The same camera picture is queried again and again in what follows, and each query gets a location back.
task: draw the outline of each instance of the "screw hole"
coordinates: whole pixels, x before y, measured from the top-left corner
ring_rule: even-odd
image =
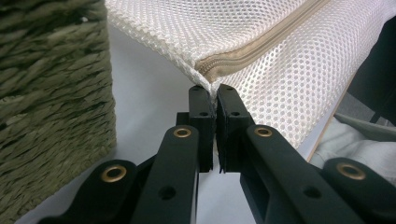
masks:
[[[352,167],[344,167],[343,169],[344,169],[345,172],[347,172],[347,173],[349,173],[351,175],[358,175],[359,174],[359,172],[356,169],[352,168]]]
[[[186,135],[188,132],[186,130],[179,130],[177,132],[178,135]]]
[[[172,187],[166,186],[161,188],[160,191],[158,191],[158,196],[162,200],[168,201],[176,196],[176,190]]]
[[[259,133],[260,134],[268,134],[268,133],[270,133],[270,131],[266,130],[266,129],[259,129]]]
[[[107,175],[109,177],[113,177],[113,178],[118,176],[118,175],[120,175],[120,174],[121,174],[121,170],[120,169],[114,169],[114,170],[110,170],[110,171],[107,172]]]
[[[317,188],[314,187],[307,187],[303,190],[303,193],[305,194],[305,196],[309,197],[309,198],[314,198],[314,199],[318,199],[321,197],[320,191]]]

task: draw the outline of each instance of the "round hole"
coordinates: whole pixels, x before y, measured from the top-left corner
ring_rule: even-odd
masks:
[[[114,169],[114,170],[110,170],[110,171],[107,172],[107,175],[110,176],[110,177],[113,177],[113,178],[118,176],[118,175],[120,175],[120,174],[121,174],[121,170],[120,169]]]
[[[340,162],[336,166],[337,171],[351,179],[355,180],[363,180],[366,178],[366,173],[363,172],[363,170],[359,169],[359,167],[346,163],[346,162]]]
[[[191,135],[191,131],[185,128],[176,129],[174,131],[174,136],[176,137],[188,137]]]
[[[254,133],[261,137],[269,137],[272,135],[271,130],[266,128],[257,128],[256,130],[254,130]]]
[[[107,167],[101,175],[103,181],[107,183],[117,182],[126,175],[126,168],[121,165],[112,165]]]
[[[320,198],[321,194],[320,191],[314,187],[307,187],[303,190],[303,193],[305,194],[305,196],[309,197],[309,198]]]
[[[158,196],[164,201],[171,200],[175,197],[175,195],[176,190],[169,186],[163,187],[160,189],[160,191],[158,191]]]

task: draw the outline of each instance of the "white surface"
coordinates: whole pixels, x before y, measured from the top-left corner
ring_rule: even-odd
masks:
[[[342,96],[343,96],[342,93],[339,94],[337,99],[340,99]],[[305,138],[305,140],[297,148],[297,151],[304,159],[308,160],[312,151],[317,146],[317,142],[320,140],[319,138],[322,132],[325,131],[323,129],[326,127],[329,118],[332,117],[332,113],[336,109],[335,107],[337,105],[338,102],[332,104],[330,109],[325,113],[325,115],[318,121],[317,125],[312,129],[311,133]]]
[[[346,123],[332,118],[328,131],[323,135],[318,149],[312,157],[311,164],[323,168],[324,163],[333,158],[349,158],[358,161],[387,179],[396,187],[396,130],[359,121],[361,127],[369,127],[376,136],[388,136],[388,140],[376,141],[360,133]]]
[[[107,159],[139,164],[157,152],[164,133],[175,125],[177,112],[188,111],[188,89],[193,84],[156,52],[132,41],[115,28],[109,27],[109,31],[118,145],[115,154]],[[316,143],[328,117],[322,119],[315,129],[318,132],[307,138],[307,148],[299,149],[300,152],[309,155],[309,146]],[[33,224],[42,217],[60,215],[91,171],[49,197],[17,224]],[[239,174],[220,175],[218,163],[215,163],[213,172],[200,174],[198,197],[197,223],[254,223],[239,184]]]
[[[196,61],[238,49],[268,31],[302,0],[107,0],[109,21],[214,95],[236,88],[257,123],[298,147],[337,102],[367,57],[394,0],[331,0],[256,62],[209,84]]]

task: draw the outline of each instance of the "mesh bag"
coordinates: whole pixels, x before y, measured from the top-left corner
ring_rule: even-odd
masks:
[[[104,1],[0,3],[0,222],[115,145]]]
[[[332,0],[228,76],[207,78],[195,66],[254,42],[306,2],[108,0],[106,6],[114,26],[164,55],[213,96],[220,83],[234,86],[257,123],[279,129],[297,147],[396,14],[393,0]]]

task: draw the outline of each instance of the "gray fabric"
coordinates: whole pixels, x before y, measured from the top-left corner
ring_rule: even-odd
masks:
[[[116,144],[104,0],[0,3],[0,223]]]
[[[310,163],[322,168],[329,159],[350,158],[369,166],[396,186],[396,129],[345,116],[336,117],[358,129],[333,118]],[[374,136],[375,140],[362,133]],[[388,141],[376,141],[378,138]]]

